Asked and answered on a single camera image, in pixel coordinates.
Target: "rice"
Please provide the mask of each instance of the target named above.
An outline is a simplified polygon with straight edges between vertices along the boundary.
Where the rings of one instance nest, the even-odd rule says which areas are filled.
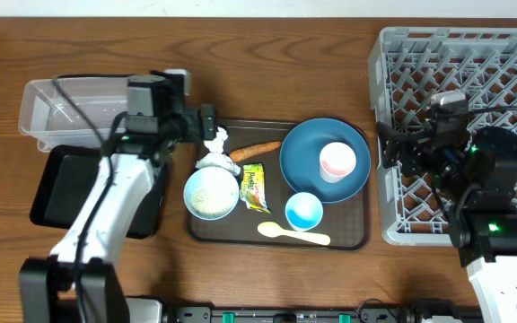
[[[236,191],[225,185],[201,183],[193,191],[190,203],[195,211],[207,219],[215,219],[231,211],[237,202]]]

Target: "orange carrot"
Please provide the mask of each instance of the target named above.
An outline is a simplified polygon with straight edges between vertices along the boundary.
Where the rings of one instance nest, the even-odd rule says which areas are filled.
[[[258,156],[262,153],[268,153],[274,151],[280,147],[282,142],[270,142],[264,144],[255,144],[246,148],[237,149],[230,154],[233,162],[240,162],[250,157]]]

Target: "white wall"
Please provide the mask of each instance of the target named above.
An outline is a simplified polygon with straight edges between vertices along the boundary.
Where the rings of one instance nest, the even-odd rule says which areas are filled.
[[[0,16],[517,18],[517,0],[0,0]]]

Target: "green clip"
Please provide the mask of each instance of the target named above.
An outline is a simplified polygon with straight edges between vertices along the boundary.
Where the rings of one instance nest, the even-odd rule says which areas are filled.
[[[223,313],[223,323],[234,323],[234,313]]]
[[[350,323],[350,315],[340,314],[338,315],[338,323]]]

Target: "green light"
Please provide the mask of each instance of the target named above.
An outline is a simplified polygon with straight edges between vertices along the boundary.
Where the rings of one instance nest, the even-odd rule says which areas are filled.
[[[490,229],[490,232],[500,231],[500,227],[495,225],[495,223],[488,224],[488,229]]]

